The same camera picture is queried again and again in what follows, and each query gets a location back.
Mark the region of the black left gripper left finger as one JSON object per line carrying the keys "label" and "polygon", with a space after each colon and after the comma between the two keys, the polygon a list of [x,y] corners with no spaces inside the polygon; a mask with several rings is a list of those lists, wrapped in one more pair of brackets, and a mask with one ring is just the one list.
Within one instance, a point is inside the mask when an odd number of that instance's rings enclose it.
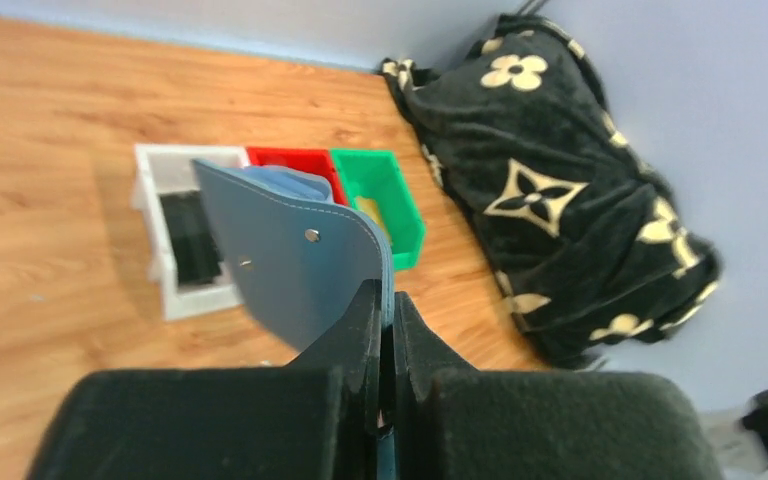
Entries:
{"label": "black left gripper left finger", "polygon": [[65,396],[31,479],[374,479],[382,285],[280,367],[114,369]]}

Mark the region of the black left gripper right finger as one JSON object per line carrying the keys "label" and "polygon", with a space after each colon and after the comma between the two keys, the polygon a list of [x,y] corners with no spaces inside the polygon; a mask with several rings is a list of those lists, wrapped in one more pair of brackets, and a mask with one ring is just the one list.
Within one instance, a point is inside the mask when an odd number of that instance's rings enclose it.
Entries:
{"label": "black left gripper right finger", "polygon": [[645,373],[485,371],[398,293],[391,327],[401,479],[718,479],[696,412]]}

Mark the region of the blue card holder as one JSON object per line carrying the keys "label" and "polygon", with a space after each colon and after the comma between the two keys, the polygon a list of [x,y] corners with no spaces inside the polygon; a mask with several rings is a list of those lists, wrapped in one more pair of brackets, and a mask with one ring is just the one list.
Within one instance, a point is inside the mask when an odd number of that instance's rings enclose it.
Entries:
{"label": "blue card holder", "polygon": [[191,162],[212,235],[250,315],[303,350],[374,280],[382,323],[394,313],[390,242],[366,214],[336,203],[324,178],[282,166]]}

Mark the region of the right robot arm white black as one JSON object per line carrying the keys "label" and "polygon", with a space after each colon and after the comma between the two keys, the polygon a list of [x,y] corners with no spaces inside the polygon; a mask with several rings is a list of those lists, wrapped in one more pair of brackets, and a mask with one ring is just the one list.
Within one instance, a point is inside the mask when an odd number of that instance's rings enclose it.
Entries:
{"label": "right robot arm white black", "polygon": [[768,480],[768,389],[699,419],[726,479]]}

